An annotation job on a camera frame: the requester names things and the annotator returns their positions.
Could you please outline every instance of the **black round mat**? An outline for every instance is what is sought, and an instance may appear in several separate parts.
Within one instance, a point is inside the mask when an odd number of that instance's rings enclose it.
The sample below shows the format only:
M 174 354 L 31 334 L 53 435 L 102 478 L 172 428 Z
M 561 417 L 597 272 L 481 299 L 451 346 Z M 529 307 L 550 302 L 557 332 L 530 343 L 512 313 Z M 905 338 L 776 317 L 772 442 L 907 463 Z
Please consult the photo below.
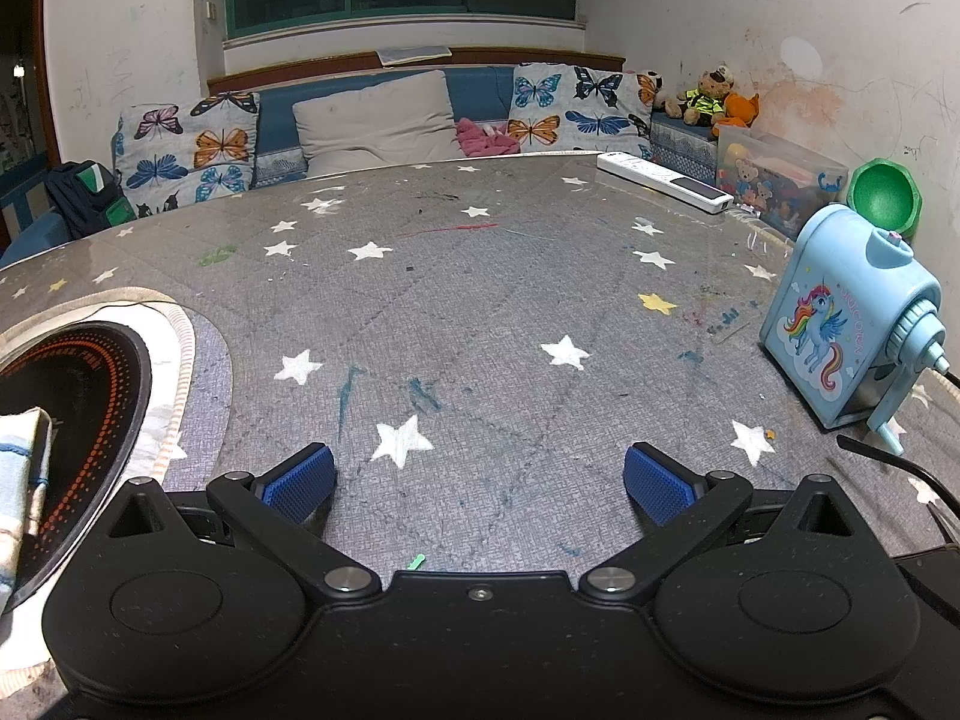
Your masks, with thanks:
M 56 330 L 0 370 L 0 413 L 40 406 L 54 424 L 40 532 L 24 536 L 6 610 L 56 570 L 99 509 L 136 443 L 150 387 L 146 346 L 111 322 Z

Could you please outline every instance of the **unicorn sticker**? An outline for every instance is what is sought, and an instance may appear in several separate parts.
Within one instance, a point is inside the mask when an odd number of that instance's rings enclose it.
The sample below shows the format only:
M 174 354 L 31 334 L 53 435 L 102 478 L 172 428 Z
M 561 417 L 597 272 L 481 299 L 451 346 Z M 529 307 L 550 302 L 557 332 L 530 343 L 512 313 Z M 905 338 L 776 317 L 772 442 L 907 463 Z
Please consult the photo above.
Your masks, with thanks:
M 797 301 L 790 317 L 781 317 L 776 336 L 792 352 L 800 378 L 810 382 L 826 400 L 836 400 L 843 391 L 843 349 L 836 342 L 846 323 L 833 306 L 827 285 L 818 284 L 806 298 Z

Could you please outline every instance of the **yellow star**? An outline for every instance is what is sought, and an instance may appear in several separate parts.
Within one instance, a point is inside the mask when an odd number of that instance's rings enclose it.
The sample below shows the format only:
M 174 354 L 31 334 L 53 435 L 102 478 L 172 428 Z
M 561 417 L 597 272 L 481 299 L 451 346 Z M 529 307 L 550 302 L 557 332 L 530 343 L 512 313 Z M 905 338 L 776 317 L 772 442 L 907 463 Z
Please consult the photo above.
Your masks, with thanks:
M 668 303 L 656 293 L 652 295 L 637 295 L 637 297 L 643 301 L 644 308 L 648 308 L 651 311 L 659 311 L 661 314 L 666 314 L 667 317 L 670 316 L 670 309 L 677 308 L 675 304 Z

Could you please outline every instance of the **white remote control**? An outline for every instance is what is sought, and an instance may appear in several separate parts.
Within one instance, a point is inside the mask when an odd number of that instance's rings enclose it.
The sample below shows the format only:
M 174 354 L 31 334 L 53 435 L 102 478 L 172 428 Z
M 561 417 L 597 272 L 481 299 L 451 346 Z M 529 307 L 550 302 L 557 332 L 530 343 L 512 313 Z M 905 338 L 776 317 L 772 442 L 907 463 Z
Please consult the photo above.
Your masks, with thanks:
M 708 214 L 718 214 L 733 202 L 733 197 L 726 191 L 714 189 L 712 186 L 683 175 L 681 172 L 670 170 L 669 167 L 655 165 L 640 157 L 626 154 L 623 151 L 608 151 L 597 156 L 597 167 L 606 170 L 621 178 L 626 178 L 635 184 L 649 187 L 664 194 L 669 194 L 678 200 L 695 205 Z

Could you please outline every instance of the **blue pencil sharpener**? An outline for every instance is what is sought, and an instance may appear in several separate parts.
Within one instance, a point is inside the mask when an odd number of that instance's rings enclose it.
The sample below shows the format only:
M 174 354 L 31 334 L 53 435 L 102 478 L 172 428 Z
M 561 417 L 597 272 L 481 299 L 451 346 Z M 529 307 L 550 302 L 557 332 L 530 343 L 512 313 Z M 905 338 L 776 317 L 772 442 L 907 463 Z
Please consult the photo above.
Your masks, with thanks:
M 824 427 L 865 419 L 899 455 L 888 420 L 925 367 L 949 367 L 940 298 L 900 235 L 829 205 L 803 227 L 760 343 Z

